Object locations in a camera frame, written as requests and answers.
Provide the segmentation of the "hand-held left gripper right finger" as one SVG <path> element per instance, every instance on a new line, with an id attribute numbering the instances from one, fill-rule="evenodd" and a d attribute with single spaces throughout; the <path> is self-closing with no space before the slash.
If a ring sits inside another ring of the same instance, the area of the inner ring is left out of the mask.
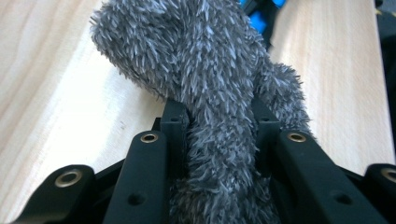
<path id="1" fill-rule="evenodd" d="M 255 154 L 255 167 L 262 175 L 269 175 L 269 150 L 279 133 L 279 120 L 270 111 L 266 104 L 257 97 L 252 100 L 251 107 L 254 114 L 254 119 L 257 122 L 255 145 L 259 150 Z"/>

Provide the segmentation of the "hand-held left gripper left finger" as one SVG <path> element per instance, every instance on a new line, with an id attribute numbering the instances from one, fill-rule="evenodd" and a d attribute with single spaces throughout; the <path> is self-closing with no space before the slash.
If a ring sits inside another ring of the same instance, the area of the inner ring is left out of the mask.
<path id="1" fill-rule="evenodd" d="M 152 129 L 165 134 L 169 149 L 168 172 L 171 178 L 184 178 L 188 175 L 187 135 L 190 126 L 187 108 L 177 101 L 168 100 L 163 114 L 156 118 Z"/>

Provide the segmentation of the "grey fluffy cloth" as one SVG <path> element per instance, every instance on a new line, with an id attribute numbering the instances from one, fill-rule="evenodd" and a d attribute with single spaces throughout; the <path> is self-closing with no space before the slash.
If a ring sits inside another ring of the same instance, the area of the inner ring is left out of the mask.
<path id="1" fill-rule="evenodd" d="M 270 60 L 238 0 L 107 0 L 92 40 L 132 82 L 190 113 L 173 224 L 279 224 L 255 167 L 251 103 L 261 99 L 284 130 L 307 131 L 309 117 L 295 71 Z"/>

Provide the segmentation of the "blue and black toy car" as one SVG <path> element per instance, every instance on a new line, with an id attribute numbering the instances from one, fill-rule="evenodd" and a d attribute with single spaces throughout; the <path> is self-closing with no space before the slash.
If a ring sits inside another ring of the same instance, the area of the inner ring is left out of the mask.
<path id="1" fill-rule="evenodd" d="M 239 0 L 239 3 L 250 18 L 250 25 L 262 35 L 265 48 L 269 50 L 277 14 L 287 0 Z"/>

